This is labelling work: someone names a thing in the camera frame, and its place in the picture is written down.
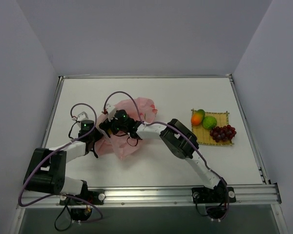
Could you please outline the green fake fruit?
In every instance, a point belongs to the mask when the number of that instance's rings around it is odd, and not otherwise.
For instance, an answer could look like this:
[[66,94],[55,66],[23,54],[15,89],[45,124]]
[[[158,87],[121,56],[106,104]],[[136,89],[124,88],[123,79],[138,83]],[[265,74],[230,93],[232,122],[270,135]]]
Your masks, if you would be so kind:
[[202,126],[206,130],[211,130],[217,126],[217,119],[213,116],[205,116],[202,122]]

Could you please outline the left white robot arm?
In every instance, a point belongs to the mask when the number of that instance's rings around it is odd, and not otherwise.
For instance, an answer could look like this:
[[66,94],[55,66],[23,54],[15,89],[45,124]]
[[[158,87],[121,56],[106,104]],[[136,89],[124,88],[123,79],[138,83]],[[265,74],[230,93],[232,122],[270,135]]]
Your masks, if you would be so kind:
[[89,191],[87,182],[66,176],[66,164],[76,158],[95,152],[95,143],[103,134],[95,127],[95,122],[85,119],[78,122],[80,131],[78,141],[58,148],[37,148],[32,154],[24,183],[25,189],[53,195],[71,195],[77,204],[88,201]]

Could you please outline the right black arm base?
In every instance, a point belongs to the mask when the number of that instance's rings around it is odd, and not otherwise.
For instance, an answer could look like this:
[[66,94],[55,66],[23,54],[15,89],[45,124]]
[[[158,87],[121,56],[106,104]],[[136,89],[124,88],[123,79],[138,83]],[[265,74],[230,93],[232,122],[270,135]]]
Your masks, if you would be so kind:
[[237,201],[233,187],[217,187],[214,190],[194,187],[191,192],[197,213],[202,217],[209,217],[212,221],[223,220],[228,214],[229,205]]

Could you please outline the orange fake fruit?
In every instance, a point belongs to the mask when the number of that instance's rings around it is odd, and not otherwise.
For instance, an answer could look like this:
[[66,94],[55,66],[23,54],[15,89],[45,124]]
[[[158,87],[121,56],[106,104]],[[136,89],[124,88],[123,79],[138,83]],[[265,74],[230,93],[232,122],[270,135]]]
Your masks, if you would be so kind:
[[191,116],[191,124],[192,124],[192,126],[200,125],[204,120],[205,113],[206,112],[203,109],[193,110],[192,111],[192,116]]

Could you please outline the pink plastic bag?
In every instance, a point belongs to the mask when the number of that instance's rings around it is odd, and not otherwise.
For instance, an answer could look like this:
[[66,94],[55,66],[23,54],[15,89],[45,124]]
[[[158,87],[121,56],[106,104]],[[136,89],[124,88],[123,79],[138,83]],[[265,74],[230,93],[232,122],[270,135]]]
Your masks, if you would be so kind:
[[130,135],[134,125],[140,120],[153,122],[158,110],[154,101],[145,97],[122,100],[115,104],[115,108],[121,112],[122,123],[118,120],[109,121],[104,114],[98,117],[97,128],[104,136],[95,143],[95,152],[98,156],[114,153],[119,159],[125,159],[136,152],[142,144]]

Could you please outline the dark red fake grapes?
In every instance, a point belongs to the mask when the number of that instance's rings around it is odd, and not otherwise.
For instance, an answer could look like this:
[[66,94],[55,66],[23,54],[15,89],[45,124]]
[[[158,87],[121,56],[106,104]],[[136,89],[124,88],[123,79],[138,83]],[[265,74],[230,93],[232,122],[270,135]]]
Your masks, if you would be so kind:
[[231,142],[236,136],[237,132],[231,125],[225,125],[222,127],[216,126],[210,130],[209,135],[216,142]]

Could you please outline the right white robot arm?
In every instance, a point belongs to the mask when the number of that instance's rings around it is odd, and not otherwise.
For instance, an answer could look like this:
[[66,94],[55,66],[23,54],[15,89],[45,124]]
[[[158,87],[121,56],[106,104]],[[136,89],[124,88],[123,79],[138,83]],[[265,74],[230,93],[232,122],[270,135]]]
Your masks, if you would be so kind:
[[185,160],[196,172],[207,188],[207,195],[212,201],[219,201],[228,192],[225,180],[211,169],[199,152],[197,137],[179,120],[173,118],[164,123],[155,121],[148,123],[134,120],[125,110],[118,110],[113,117],[107,117],[99,124],[99,129],[111,138],[119,132],[137,141],[145,139],[160,139],[179,159]]

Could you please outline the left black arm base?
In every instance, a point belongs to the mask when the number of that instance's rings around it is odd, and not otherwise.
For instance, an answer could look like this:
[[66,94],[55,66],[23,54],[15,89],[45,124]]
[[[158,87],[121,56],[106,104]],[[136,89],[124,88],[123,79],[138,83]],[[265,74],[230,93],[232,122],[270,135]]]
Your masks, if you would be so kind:
[[68,209],[73,221],[86,223],[103,219],[98,206],[104,204],[104,199],[104,190],[94,190],[81,195],[62,195],[59,204]]

